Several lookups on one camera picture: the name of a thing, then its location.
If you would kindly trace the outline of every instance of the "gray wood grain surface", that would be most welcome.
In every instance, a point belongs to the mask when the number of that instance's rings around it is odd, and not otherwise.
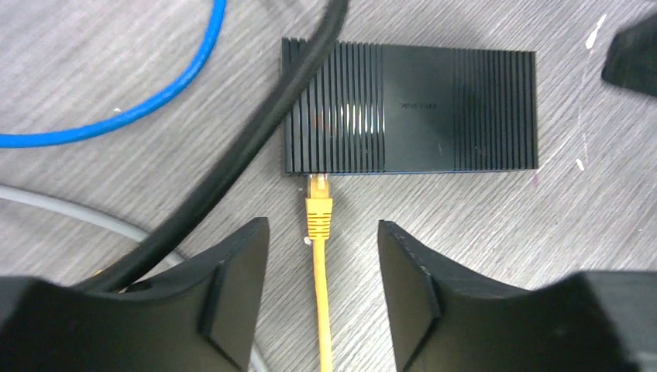
[[[573,270],[657,269],[657,102],[599,79],[614,31],[654,3],[352,3],[343,40],[536,50],[542,166],[512,174],[335,177],[327,246],[335,370],[394,369],[378,219],[399,223],[474,270],[526,288]],[[0,150],[0,182],[155,228],[276,81],[280,38],[309,36],[323,5],[229,1],[212,58],[181,97],[84,143]],[[211,0],[3,0],[0,130],[70,128],[135,105],[186,67],[211,8]],[[318,370],[303,185],[281,177],[280,146],[275,136],[182,250],[198,253],[252,217],[269,217],[256,340],[274,371]],[[0,272],[63,284],[134,247],[114,233],[6,201],[0,201],[0,226]]]

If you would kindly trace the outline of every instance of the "gray cable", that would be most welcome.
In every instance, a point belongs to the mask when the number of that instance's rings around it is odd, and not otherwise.
[[[115,233],[121,234],[136,242],[144,240],[148,233],[137,226],[131,225],[121,219],[106,213],[96,211],[84,205],[65,201],[58,198],[53,198],[48,195],[38,194],[36,192],[14,188],[0,184],[0,198],[17,202],[25,205],[31,205],[48,211],[56,212],[61,215],[66,215],[82,222],[88,222],[92,225],[111,230]],[[170,266],[176,266],[183,262],[184,258],[177,252],[171,252],[164,259],[164,262]],[[253,342],[251,347],[251,364],[257,372],[269,372],[269,367],[265,362],[258,346]]]

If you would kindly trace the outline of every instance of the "black heatsink enclosure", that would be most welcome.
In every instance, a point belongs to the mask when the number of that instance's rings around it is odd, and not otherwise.
[[[283,39],[285,71],[304,40]],[[337,43],[284,121],[287,174],[538,167],[535,53]]]

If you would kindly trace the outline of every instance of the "black object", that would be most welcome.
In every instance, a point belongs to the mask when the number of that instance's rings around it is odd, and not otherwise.
[[[392,222],[378,240],[399,371],[657,370],[655,272],[584,272],[526,291]]]
[[[100,274],[76,285],[81,291],[120,291],[148,273],[174,250],[223,199],[271,137],[292,103],[322,65],[345,22],[349,0],[330,0],[310,43],[280,77],[244,129],[183,204],[132,252]]]
[[[657,97],[657,13],[614,36],[602,78],[618,87]]]
[[[254,219],[120,294],[0,277],[0,370],[248,370],[268,243]]]
[[[283,39],[283,72],[305,41]],[[284,122],[288,174],[538,167],[535,54],[338,43]]]

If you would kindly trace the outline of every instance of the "ribbed surface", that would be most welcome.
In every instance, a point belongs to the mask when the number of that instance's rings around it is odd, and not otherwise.
[[[538,167],[535,55],[454,51],[458,171]]]
[[[283,40],[283,69],[304,40]],[[381,46],[338,43],[285,122],[288,173],[384,170]]]

